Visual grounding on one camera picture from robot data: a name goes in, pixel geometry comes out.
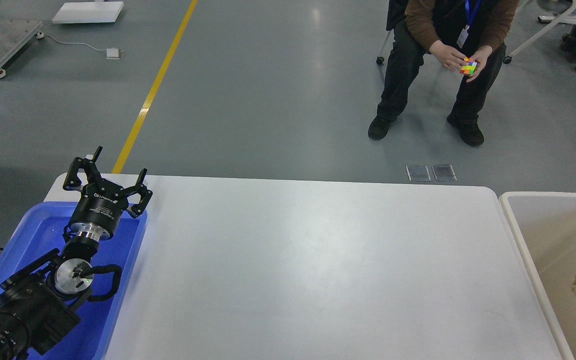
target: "white board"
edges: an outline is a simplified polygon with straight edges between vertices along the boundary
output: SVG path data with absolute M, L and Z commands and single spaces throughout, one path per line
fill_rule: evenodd
M 123 8 L 123 1 L 66 2 L 54 16 L 52 23 L 114 23 Z

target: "yellow floor line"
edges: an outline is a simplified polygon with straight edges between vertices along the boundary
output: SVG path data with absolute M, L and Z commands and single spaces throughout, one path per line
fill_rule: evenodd
M 137 140 L 137 136 L 139 135 L 139 131 L 142 129 L 142 125 L 144 125 L 144 121 L 146 120 L 146 116 L 148 116 L 148 111 L 151 109 L 151 105 L 153 104 L 153 100 L 155 100 L 155 96 L 157 95 L 157 91 L 160 89 L 160 85 L 162 84 L 162 80 L 166 75 L 166 71 L 169 68 L 170 62 L 172 61 L 172 57 L 175 55 L 175 51 L 179 45 L 179 41 L 181 40 L 184 31 L 186 30 L 186 26 L 188 25 L 188 21 L 190 21 L 190 17 L 193 15 L 193 11 L 195 11 L 195 6 L 197 5 L 197 0 L 192 0 L 190 5 L 188 6 L 188 10 L 185 12 L 185 16 L 183 16 L 183 21 L 181 25 L 179 25 L 179 29 L 176 31 L 176 35 L 174 35 L 174 39 L 170 44 L 170 48 L 166 54 L 166 57 L 159 68 L 157 73 L 157 77 L 155 77 L 155 81 L 152 83 L 150 87 L 150 91 L 148 92 L 148 96 L 146 96 L 146 101 L 143 102 L 141 110 L 139 110 L 139 114 L 137 116 L 137 120 L 135 120 L 134 125 L 132 125 L 132 129 L 128 134 L 128 138 L 126 139 L 125 143 L 123 144 L 123 148 L 121 148 L 121 152 L 119 153 L 119 157 L 117 157 L 117 161 L 114 163 L 114 167 L 112 167 L 113 174 L 121 173 L 124 165 L 126 164 L 126 159 L 128 159 L 128 155 L 135 144 L 135 140 Z

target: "brown sweater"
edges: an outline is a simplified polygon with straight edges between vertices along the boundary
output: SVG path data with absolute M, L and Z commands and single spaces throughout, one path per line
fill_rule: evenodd
M 430 45 L 439 40 L 433 23 L 433 10 L 435 2 L 442 0 L 409 0 L 406 7 L 406 25 L 412 37 L 425 50 L 429 50 Z M 478 48 L 489 45 L 496 50 L 506 38 L 510 30 L 510 23 L 513 22 L 515 9 L 519 0 L 499 0 L 489 10 L 487 24 L 481 34 Z

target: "blue lanyard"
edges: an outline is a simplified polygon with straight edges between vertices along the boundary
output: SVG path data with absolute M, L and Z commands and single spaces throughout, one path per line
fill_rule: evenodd
M 477 0 L 475 3 L 475 8 L 472 10 L 471 13 L 471 2 L 470 0 L 466 0 L 466 25 L 470 28 L 473 25 L 473 21 L 475 20 L 475 14 L 477 14 L 477 10 L 480 8 L 480 4 L 482 4 L 482 0 Z

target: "black pants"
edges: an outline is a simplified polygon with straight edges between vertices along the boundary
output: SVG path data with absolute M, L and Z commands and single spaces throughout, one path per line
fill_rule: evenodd
M 394 29 L 395 41 L 388 57 L 386 81 L 377 105 L 377 115 L 394 121 L 408 104 L 408 91 L 423 64 L 424 48 L 412 37 L 405 21 L 399 21 Z M 495 82 L 506 55 L 506 45 L 501 44 L 487 59 L 486 67 L 477 79 L 467 82 L 461 80 L 457 100 L 452 111 L 456 120 L 462 124 L 476 124 L 478 113 L 484 106 L 486 95 Z

